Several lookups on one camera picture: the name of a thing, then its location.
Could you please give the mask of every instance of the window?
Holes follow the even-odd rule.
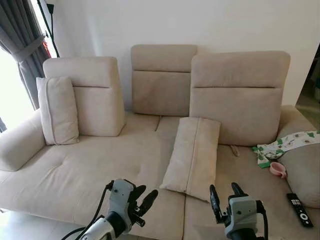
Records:
[[[49,28],[51,28],[51,17],[50,17],[50,13],[48,11],[48,8],[46,6],[46,2],[44,0],[40,0],[41,2],[41,6],[43,8],[43,12],[44,12],[44,15],[48,21],[48,24],[49,24]],[[39,5],[38,5],[38,0],[31,0],[31,5],[32,5],[32,8],[33,8],[33,11],[34,11],[34,14],[35,14],[35,18],[36,20],[38,21],[38,26],[41,30],[41,32],[43,34],[46,34],[46,32],[48,31],[47,30],[47,27],[46,27],[46,23],[45,23],[45,20],[41,14],[41,11],[40,11],[40,8],[39,8]],[[46,37],[45,38],[45,42],[47,43],[47,47],[48,47],[48,50],[49,50],[49,53],[50,53],[50,56],[52,58],[56,58],[57,57],[57,54],[56,54],[56,51],[55,51],[55,48],[54,48],[54,45],[52,43],[52,40],[50,37]]]
[[[0,48],[0,117],[7,129],[16,127],[34,111],[21,81],[16,61]]]

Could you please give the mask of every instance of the remote control button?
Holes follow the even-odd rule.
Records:
[[[300,214],[300,218],[301,218],[302,220],[307,220],[307,219],[308,219],[308,216],[305,215],[304,213],[301,213],[301,214]]]

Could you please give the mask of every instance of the white wall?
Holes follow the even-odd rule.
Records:
[[[114,56],[131,106],[130,48],[196,44],[199,52],[283,50],[283,104],[296,104],[320,40],[319,0],[55,0],[62,56]]]

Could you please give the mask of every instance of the sofa cushion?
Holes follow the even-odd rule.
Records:
[[[291,190],[287,182],[257,166],[257,156],[249,147],[238,147],[240,156],[233,155],[227,145],[217,149],[215,187],[222,211],[228,205],[228,196],[233,194],[231,183],[236,182],[255,200],[261,200],[268,218],[269,239],[283,237],[288,240],[309,240],[320,237],[320,210],[308,209],[314,228],[301,225],[286,194]],[[263,233],[263,218],[258,215],[257,228]],[[225,226],[216,224],[209,203],[187,196],[184,212],[184,240],[226,240]]]
[[[282,106],[278,138],[316,128],[294,107]],[[320,208],[320,144],[312,144],[287,151],[279,162],[287,171],[287,181],[302,203]]]
[[[16,128],[0,134],[0,172],[17,171],[45,144],[38,109]]]
[[[87,225],[94,215],[102,191],[110,180],[127,179],[146,185],[144,197],[157,189],[172,152],[179,119],[147,116],[134,129],[118,137],[80,136],[71,145],[44,147],[17,172],[0,171],[0,207],[32,215]],[[107,194],[101,214],[108,210]],[[135,225],[130,234],[159,240],[181,240],[185,196],[159,190],[143,228]]]
[[[196,53],[197,46],[190,44],[139,44],[131,48],[132,69],[190,73]]]
[[[289,62],[290,56],[280,51],[196,55],[190,117],[221,122],[220,144],[273,142]]]
[[[189,99],[189,72],[132,72],[132,101],[135,113],[188,116]]]
[[[160,188],[210,201],[208,188],[215,182],[220,123],[183,117],[173,153]]]
[[[188,116],[195,45],[141,44],[131,49],[135,113]]]
[[[69,77],[36,78],[47,145],[75,144],[79,137],[75,92]]]
[[[43,63],[47,78],[69,76],[79,113],[79,134],[115,137],[125,124],[117,59],[51,58]]]

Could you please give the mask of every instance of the floor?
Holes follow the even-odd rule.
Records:
[[[81,226],[31,216],[14,211],[0,212],[0,240],[61,240],[67,233]],[[74,240],[77,235],[67,240]],[[122,235],[119,240],[147,240],[147,238]]]
[[[314,83],[307,79],[296,103],[296,108],[320,130],[320,103],[314,98]]]

